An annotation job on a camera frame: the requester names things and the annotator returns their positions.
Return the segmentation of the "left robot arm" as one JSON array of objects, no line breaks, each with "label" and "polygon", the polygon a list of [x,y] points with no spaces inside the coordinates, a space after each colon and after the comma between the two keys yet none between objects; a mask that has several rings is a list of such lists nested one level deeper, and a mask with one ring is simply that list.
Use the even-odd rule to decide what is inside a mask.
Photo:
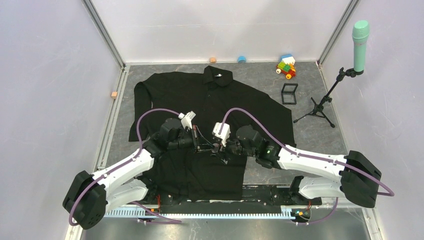
[{"label": "left robot arm", "polygon": [[136,176],[150,170],[169,151],[198,150],[199,136],[197,125],[169,118],[158,132],[123,160],[94,173],[79,172],[62,203],[69,213],[69,224],[88,230],[98,224],[106,213],[125,204],[140,200],[145,204],[153,203],[157,190]]}]

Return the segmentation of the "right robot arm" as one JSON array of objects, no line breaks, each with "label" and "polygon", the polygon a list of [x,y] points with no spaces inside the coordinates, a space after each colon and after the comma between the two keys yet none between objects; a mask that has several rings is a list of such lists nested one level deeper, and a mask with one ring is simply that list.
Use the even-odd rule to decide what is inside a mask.
[{"label": "right robot arm", "polygon": [[280,146],[260,135],[250,125],[240,127],[230,139],[230,126],[217,122],[212,130],[219,153],[247,156],[267,169],[294,170],[312,174],[297,176],[289,189],[295,204],[315,198],[346,198],[363,208],[374,208],[380,188],[381,171],[361,152],[347,155],[322,154],[292,146]]}]

